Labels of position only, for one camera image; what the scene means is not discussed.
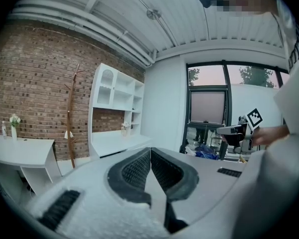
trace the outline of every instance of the brick wall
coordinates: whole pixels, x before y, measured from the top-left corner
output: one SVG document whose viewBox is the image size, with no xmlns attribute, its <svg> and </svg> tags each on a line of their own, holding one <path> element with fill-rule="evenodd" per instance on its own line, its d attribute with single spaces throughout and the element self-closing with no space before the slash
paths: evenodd
<svg viewBox="0 0 299 239">
<path fill-rule="evenodd" d="M 80 33 L 31 20 L 10 21 L 0 34 L 1 121 L 12 113 L 21 118 L 18 136 L 54 139 L 57 160 L 69 159 L 66 110 L 71 78 L 80 63 L 72 107 L 76 157 L 89 155 L 88 107 L 95 69 L 100 63 L 144 82 L 144 71 L 108 46 Z M 97 109 L 93 131 L 118 130 L 122 111 Z"/>
</svg>

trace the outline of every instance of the white shelf unit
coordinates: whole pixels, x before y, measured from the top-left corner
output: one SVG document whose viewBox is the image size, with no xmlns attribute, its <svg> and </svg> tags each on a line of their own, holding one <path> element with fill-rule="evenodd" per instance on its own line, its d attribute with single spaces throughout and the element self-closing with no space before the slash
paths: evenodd
<svg viewBox="0 0 299 239">
<path fill-rule="evenodd" d="M 111 154 L 109 152 L 114 150 L 121 151 L 120 148 L 113 147 L 117 142 L 125 142 L 124 146 L 131 147 L 150 142 L 150 138 L 141 136 L 143 97 L 144 83 L 105 64 L 97 68 L 89 106 L 88 138 L 91 157 Z M 93 108 L 124 111 L 124 121 L 131 125 L 127 136 L 118 139 L 120 134 L 117 131 L 92 133 Z"/>
</svg>

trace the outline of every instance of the white wall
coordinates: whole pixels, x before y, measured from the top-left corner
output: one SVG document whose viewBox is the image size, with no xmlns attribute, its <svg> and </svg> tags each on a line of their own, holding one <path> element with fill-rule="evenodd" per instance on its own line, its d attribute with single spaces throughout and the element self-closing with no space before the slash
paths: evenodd
<svg viewBox="0 0 299 239">
<path fill-rule="evenodd" d="M 254 62 L 286 68 L 286 61 L 280 56 L 239 49 L 197 51 L 156 62 L 145 74 L 141 128 L 142 135 L 153 139 L 153 146 L 179 151 L 186 116 L 186 64 L 221 60 Z M 233 108 L 238 109 L 242 105 L 241 102 L 239 106 L 233 105 Z M 240 116 L 240 113 L 241 110 L 233 113 L 233 123 L 238 120 L 238 117 L 234 116 Z"/>
<path fill-rule="evenodd" d="M 283 122 L 282 114 L 279 111 L 274 96 L 279 90 L 252 85 L 232 84 L 232 120 L 231 125 L 237 125 L 238 117 L 251 112 L 257 108 L 264 126 L 278 126 Z"/>
<path fill-rule="evenodd" d="M 177 56 L 146 71 L 141 134 L 152 138 L 155 147 L 179 151 L 185 123 L 185 68 Z"/>
</svg>

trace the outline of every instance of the white ceiling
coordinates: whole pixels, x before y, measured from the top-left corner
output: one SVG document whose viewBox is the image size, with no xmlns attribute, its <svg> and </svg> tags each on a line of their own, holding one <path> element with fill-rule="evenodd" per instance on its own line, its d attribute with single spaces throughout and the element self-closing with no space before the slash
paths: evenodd
<svg viewBox="0 0 299 239">
<path fill-rule="evenodd" d="M 152 20 L 147 10 L 158 9 Z M 241 48 L 284 57 L 269 13 L 229 16 L 198 0 L 21 0 L 10 18 L 58 24 L 89 35 L 142 67 L 204 49 Z"/>
</svg>

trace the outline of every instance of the tree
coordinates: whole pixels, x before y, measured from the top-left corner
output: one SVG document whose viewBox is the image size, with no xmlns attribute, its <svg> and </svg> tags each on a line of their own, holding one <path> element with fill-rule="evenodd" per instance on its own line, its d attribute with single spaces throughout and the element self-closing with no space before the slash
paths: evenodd
<svg viewBox="0 0 299 239">
<path fill-rule="evenodd" d="M 255 86 L 262 86 L 267 88 L 273 88 L 275 85 L 269 79 L 273 74 L 273 71 L 255 67 L 246 66 L 246 68 L 239 69 L 240 76 L 243 78 L 242 84 L 249 84 Z"/>
<path fill-rule="evenodd" d="M 194 81 L 198 80 L 198 76 L 197 76 L 198 73 L 199 73 L 199 69 L 196 68 L 188 69 L 188 78 L 189 78 L 190 86 L 194 86 Z"/>
</svg>

